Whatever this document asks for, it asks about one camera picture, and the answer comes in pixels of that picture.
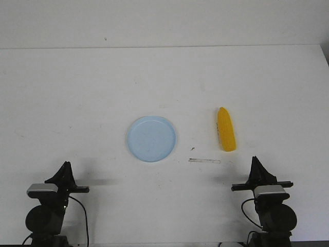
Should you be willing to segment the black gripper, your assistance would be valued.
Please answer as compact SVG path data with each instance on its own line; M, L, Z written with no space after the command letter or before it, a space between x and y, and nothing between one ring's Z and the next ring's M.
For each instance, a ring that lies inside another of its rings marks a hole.
M44 183L55 184L57 186L56 191L46 192L47 200L65 202L68 200L71 193L89 193L89 186L76 185L69 161L65 161L56 174L45 180Z
M277 183L277 177L269 173L256 156L252 157L251 170L249 178L244 184L232 184L231 191L254 191L259 186L281 186L291 188L294 183L291 181L280 181Z

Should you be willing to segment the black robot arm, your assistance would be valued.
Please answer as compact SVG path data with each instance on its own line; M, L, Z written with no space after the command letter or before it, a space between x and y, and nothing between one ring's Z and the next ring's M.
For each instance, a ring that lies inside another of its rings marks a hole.
M256 156L252 157L248 180L231 186L232 191L252 191L253 197L241 204L241 211L261 230L250 231L243 246L292 246L290 237L291 231L297 226L297 215L283 201L290 198L285 189L293 185L291 181L278 181ZM251 220L244 210L244 205L249 201L254 203L259 223Z
M40 205L29 211L25 225L31 234L31 246L71 246L67 236L61 235L64 216L69 199L77 202L84 211L86 245L89 246L88 218L85 206L72 193L88 193L88 186L78 186L75 182L71 162L65 161L55 175L44 183L31 184L27 196L39 200Z

